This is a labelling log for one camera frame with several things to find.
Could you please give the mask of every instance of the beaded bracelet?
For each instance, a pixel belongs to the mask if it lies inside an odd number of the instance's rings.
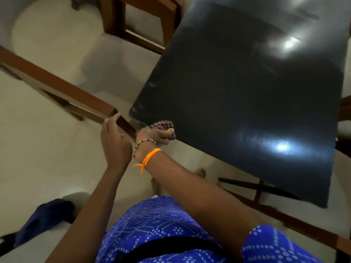
[[[147,138],[147,139],[142,139],[142,140],[140,140],[138,143],[137,143],[137,145],[135,146],[135,149],[134,149],[134,151],[138,148],[138,146],[141,144],[141,143],[143,143],[143,142],[145,142],[145,141],[152,141],[152,142],[154,142],[155,143],[155,145],[157,146],[157,144],[156,144],[156,141],[154,141],[153,139],[150,139],[150,138]]]

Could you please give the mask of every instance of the dark glass tabletop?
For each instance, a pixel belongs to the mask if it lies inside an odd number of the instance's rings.
[[[350,1],[195,0],[129,115],[326,207]]]

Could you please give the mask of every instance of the hand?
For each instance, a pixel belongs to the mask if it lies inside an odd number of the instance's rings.
[[[155,128],[151,129],[150,127],[145,127],[138,132],[135,141],[138,143],[143,139],[149,138],[154,140],[157,145],[159,144],[168,145],[169,138],[172,136],[173,132],[174,132],[173,128],[170,128],[164,131],[164,130],[158,130]],[[151,141],[145,141],[141,143],[134,153],[135,159],[141,163],[145,159],[147,154],[150,153],[152,150],[154,150],[156,147],[157,146]]]
[[[118,131],[116,121],[120,116],[117,113],[107,118],[100,132],[107,169],[112,172],[124,172],[133,153],[132,142]]]

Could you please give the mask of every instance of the left hand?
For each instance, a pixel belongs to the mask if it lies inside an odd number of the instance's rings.
[[[112,172],[124,172],[133,153],[132,142],[118,131],[116,121],[120,116],[121,114],[117,113],[107,118],[100,132],[107,169]]]

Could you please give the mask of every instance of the foot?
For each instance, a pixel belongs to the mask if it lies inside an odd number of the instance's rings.
[[[206,169],[205,168],[200,168],[194,172],[195,175],[205,178],[206,177]]]
[[[153,195],[160,196],[161,195],[161,184],[155,179],[151,179],[151,187]]]

